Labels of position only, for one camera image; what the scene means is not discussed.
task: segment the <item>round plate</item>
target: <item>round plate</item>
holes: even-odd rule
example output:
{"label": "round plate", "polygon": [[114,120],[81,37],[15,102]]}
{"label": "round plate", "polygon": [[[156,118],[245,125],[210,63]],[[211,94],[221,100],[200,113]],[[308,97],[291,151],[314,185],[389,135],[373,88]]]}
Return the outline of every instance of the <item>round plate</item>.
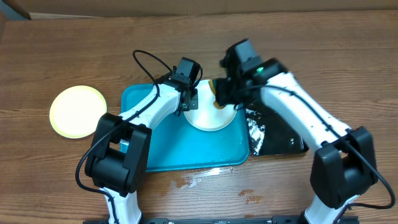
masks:
{"label": "round plate", "polygon": [[53,129],[66,138],[83,138],[93,133],[106,113],[102,94],[89,86],[74,86],[61,92],[50,108]]}
{"label": "round plate", "polygon": [[202,80],[197,86],[198,109],[184,111],[188,122],[204,131],[217,131],[227,126],[235,118],[236,110],[233,105],[217,109],[213,105],[216,96],[210,89],[209,80]]}

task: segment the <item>brown tabletop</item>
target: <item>brown tabletop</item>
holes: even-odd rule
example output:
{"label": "brown tabletop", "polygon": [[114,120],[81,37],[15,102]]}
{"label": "brown tabletop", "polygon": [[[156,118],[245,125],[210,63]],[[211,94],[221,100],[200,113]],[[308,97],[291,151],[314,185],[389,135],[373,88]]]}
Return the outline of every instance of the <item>brown tabletop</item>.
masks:
{"label": "brown tabletop", "polygon": [[[92,136],[65,139],[50,125],[61,91],[92,86],[118,114],[123,90],[150,82],[131,57],[134,49],[170,66],[192,58],[204,78],[216,78],[225,76],[218,66],[224,51],[246,37],[263,58],[279,58],[330,113],[372,132],[377,168],[398,192],[398,11],[8,21],[0,45],[0,223],[108,216],[104,197],[74,179]],[[149,57],[140,59],[155,76],[165,73]],[[310,154],[263,156],[219,172],[147,174],[139,206],[145,217],[174,219],[296,215],[314,196],[311,166]],[[83,172],[81,178],[93,186]],[[389,197],[378,183],[358,201],[386,204]],[[363,223],[398,223],[396,208],[348,214]]]}

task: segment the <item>rust stain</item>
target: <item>rust stain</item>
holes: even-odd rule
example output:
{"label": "rust stain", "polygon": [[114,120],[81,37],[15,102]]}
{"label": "rust stain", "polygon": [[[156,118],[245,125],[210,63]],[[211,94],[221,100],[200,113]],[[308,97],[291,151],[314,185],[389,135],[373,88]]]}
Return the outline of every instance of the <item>rust stain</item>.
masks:
{"label": "rust stain", "polygon": [[177,181],[177,187],[182,188],[184,186],[193,186],[194,179],[192,177],[181,177]]}
{"label": "rust stain", "polygon": [[262,199],[262,196],[248,196],[246,199],[246,203],[254,202],[254,203],[260,203]]}
{"label": "rust stain", "polygon": [[247,195],[247,194],[252,194],[253,192],[254,192],[254,190],[247,189],[247,190],[242,190],[238,195],[240,197],[242,197],[242,196]]}

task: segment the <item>black cable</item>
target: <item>black cable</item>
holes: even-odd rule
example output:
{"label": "black cable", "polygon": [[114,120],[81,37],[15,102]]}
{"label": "black cable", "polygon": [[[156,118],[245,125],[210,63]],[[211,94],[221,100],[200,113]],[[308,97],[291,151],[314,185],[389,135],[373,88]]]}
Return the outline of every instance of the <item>black cable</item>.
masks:
{"label": "black cable", "polygon": [[136,118],[138,115],[140,115],[143,111],[145,111],[146,109],[148,109],[148,107],[150,107],[155,101],[156,99],[159,97],[160,95],[160,90],[159,90],[159,85],[156,83],[155,78],[144,68],[144,66],[142,66],[142,64],[138,61],[137,57],[136,57],[136,53],[143,53],[146,55],[151,56],[152,58],[156,59],[158,62],[160,62],[162,65],[164,65],[168,70],[172,71],[171,68],[169,66],[167,66],[163,61],[161,61],[161,59],[157,58],[155,55],[152,55],[149,52],[146,52],[144,50],[135,50],[132,53],[132,57],[134,58],[134,60],[136,61],[136,63],[138,64],[138,66],[140,66],[142,68],[142,70],[148,75],[148,77],[154,82],[154,85],[156,86],[156,95],[155,97],[147,104],[145,105],[143,108],[141,108],[139,111],[135,112],[132,116],[130,116],[129,118],[125,119],[122,123],[120,123],[119,125],[117,125],[116,127],[114,127],[110,132],[106,133],[101,139],[99,139],[91,148],[89,148],[86,153],[83,155],[83,157],[80,159],[77,167],[76,167],[76,172],[75,172],[75,179],[76,179],[76,183],[77,185],[79,185],[79,187],[81,187],[83,190],[87,190],[89,192],[94,192],[94,193],[99,193],[99,194],[103,194],[105,196],[107,196],[109,199],[109,201],[111,202],[111,206],[112,206],[112,213],[113,213],[113,218],[114,218],[114,223],[118,224],[119,223],[119,219],[118,216],[116,214],[116,207],[114,205],[114,200],[111,194],[109,194],[108,192],[105,192],[103,190],[98,190],[98,189],[93,189],[91,187],[87,187],[85,185],[82,184],[82,182],[80,181],[80,177],[79,177],[79,173],[80,173],[80,169],[81,166],[83,165],[84,161],[86,160],[86,158],[88,157],[88,155],[96,148],[96,146],[101,143],[102,141],[104,141],[104,139],[108,136],[110,136],[111,134],[115,133],[116,131],[118,131],[120,128],[122,128],[125,124],[127,124],[129,121],[131,121],[132,119]]}
{"label": "black cable", "polygon": [[307,101],[305,101],[304,98],[302,98],[300,95],[298,95],[295,91],[292,90],[288,90],[285,88],[282,88],[280,86],[274,86],[274,85],[254,85],[254,86],[250,86],[247,88],[243,88],[241,90],[238,90],[236,93],[242,92],[242,91],[246,91],[246,90],[257,90],[260,88],[273,88],[276,90],[280,90],[280,91],[284,91],[286,93],[289,93],[292,96],[295,96],[296,98],[298,98],[303,104],[305,104],[305,106],[310,109],[310,111],[322,122],[323,125],[326,126],[327,130],[331,131],[333,133],[334,136],[336,136],[336,138],[339,139],[339,141],[341,141],[347,148],[350,149],[351,152],[353,152],[355,154],[355,156],[357,158],[359,158],[378,178],[379,180],[383,183],[383,185],[385,186],[385,188],[387,189],[391,201],[390,204],[388,205],[370,205],[370,204],[366,204],[366,203],[348,203],[347,205],[344,206],[344,208],[341,210],[341,212],[339,213],[339,215],[337,216],[337,218],[333,221],[333,224],[336,224],[338,222],[338,220],[343,216],[343,214],[345,213],[345,211],[347,211],[347,209],[353,207],[353,206],[357,206],[357,207],[366,207],[366,208],[373,208],[373,209],[378,209],[378,210],[382,210],[382,209],[389,209],[392,208],[395,205],[396,202],[396,196],[394,194],[393,189],[391,188],[391,186],[388,184],[388,182],[384,179],[384,177],[350,144],[348,144],[334,129],[333,127],[328,124],[318,113],[317,111],[310,105],[310,103],[308,103]]}
{"label": "black cable", "polygon": [[203,68],[200,66],[199,69],[200,69],[200,78],[199,78],[198,81],[193,85],[194,88],[196,88],[196,87],[199,85],[199,82],[200,82],[200,80],[201,80],[201,78],[202,78],[202,76],[203,76]]}

